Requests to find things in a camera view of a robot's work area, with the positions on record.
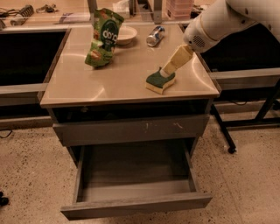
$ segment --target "silver can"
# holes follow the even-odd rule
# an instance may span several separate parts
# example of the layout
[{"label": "silver can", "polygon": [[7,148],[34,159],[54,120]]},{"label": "silver can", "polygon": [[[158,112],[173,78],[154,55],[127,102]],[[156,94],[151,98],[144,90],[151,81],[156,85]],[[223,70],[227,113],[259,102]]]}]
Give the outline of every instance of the silver can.
[{"label": "silver can", "polygon": [[159,41],[165,35],[165,28],[161,25],[158,25],[152,32],[149,34],[148,38],[146,39],[148,46],[156,46]]}]

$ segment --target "white bowl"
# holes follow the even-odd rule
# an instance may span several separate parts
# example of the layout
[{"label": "white bowl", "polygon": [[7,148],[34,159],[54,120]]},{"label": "white bowl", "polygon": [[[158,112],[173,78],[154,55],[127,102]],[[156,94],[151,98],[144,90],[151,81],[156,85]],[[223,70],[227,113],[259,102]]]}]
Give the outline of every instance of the white bowl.
[{"label": "white bowl", "polygon": [[129,44],[137,35],[137,30],[130,26],[121,26],[116,43],[120,46]]}]

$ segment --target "green chip bag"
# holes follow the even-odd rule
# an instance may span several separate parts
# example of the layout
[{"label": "green chip bag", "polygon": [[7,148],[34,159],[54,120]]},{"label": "green chip bag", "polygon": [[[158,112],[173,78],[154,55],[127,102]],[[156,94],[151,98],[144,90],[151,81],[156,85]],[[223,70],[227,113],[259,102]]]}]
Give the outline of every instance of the green chip bag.
[{"label": "green chip bag", "polygon": [[113,58],[116,40],[124,18],[109,9],[95,10],[94,38],[85,63],[92,67],[107,65]]}]

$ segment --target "closed drawer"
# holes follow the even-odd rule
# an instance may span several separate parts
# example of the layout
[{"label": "closed drawer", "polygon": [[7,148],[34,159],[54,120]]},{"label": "closed drawer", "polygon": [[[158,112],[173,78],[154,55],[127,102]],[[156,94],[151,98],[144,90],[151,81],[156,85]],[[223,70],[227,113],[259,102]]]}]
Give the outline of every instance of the closed drawer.
[{"label": "closed drawer", "polygon": [[84,146],[69,220],[202,208],[184,140]]},{"label": "closed drawer", "polygon": [[69,147],[200,137],[208,119],[208,115],[178,115],[55,123],[53,128],[62,145]]}]

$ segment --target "concrete floor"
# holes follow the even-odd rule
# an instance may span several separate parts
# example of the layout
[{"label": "concrete floor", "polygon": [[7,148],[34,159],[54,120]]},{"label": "concrete floor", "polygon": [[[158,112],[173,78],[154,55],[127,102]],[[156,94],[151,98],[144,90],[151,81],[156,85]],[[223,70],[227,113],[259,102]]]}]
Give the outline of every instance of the concrete floor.
[{"label": "concrete floor", "polygon": [[[280,223],[280,129],[230,134],[238,150],[234,155],[211,117],[192,157],[200,190],[213,195],[206,208],[70,223]],[[0,190],[10,199],[0,207],[0,223],[69,223],[60,207],[72,203],[75,176],[52,128],[13,130],[0,139]]]}]

